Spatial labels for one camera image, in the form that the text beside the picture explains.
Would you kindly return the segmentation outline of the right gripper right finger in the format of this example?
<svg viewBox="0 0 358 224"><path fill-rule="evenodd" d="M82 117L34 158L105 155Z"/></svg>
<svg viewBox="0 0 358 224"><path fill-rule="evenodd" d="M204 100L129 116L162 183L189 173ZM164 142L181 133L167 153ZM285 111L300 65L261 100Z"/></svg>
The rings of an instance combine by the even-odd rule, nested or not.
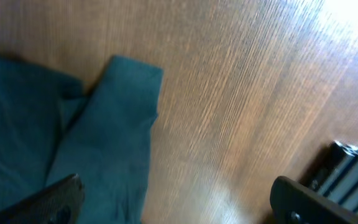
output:
<svg viewBox="0 0 358 224"><path fill-rule="evenodd" d="M358 224L354 212L285 176L275 179L270 206L277 223Z"/></svg>

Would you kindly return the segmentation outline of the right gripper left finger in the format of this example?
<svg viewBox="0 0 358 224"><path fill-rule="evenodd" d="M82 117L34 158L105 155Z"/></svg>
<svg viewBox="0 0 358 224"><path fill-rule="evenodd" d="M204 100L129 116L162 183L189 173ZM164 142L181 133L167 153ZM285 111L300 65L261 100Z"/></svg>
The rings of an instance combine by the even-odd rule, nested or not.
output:
<svg viewBox="0 0 358 224"><path fill-rule="evenodd" d="M0 223L74 224L84 201L85 186L80 176L70 174L0 211Z"/></svg>

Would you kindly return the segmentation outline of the dark green t-shirt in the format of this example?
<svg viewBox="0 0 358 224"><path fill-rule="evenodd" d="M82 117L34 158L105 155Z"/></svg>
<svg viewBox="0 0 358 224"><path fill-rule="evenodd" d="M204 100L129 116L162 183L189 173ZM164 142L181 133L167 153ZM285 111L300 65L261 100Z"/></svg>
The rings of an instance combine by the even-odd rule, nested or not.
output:
<svg viewBox="0 0 358 224"><path fill-rule="evenodd" d="M0 211L78 174L80 223L140 223L163 71L115 56L96 88L0 56Z"/></svg>

